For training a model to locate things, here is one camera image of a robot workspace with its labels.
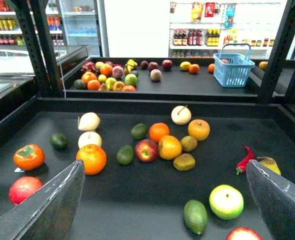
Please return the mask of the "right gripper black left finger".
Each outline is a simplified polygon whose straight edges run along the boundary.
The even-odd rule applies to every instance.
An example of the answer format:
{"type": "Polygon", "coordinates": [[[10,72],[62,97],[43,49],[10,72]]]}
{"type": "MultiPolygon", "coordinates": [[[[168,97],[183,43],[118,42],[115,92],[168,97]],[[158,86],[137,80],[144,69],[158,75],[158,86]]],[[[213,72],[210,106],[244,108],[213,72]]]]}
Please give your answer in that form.
{"type": "Polygon", "coordinates": [[[84,162],[76,160],[0,217],[0,240],[66,240],[84,181],[84,162]]]}

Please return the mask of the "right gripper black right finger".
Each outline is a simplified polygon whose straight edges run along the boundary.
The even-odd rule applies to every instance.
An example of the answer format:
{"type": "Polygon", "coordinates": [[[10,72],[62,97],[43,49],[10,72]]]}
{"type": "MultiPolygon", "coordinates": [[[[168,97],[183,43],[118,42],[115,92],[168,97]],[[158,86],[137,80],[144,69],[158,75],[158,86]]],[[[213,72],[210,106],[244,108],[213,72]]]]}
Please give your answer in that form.
{"type": "Polygon", "coordinates": [[[295,240],[295,184],[252,159],[246,166],[249,189],[274,240],[295,240]]]}

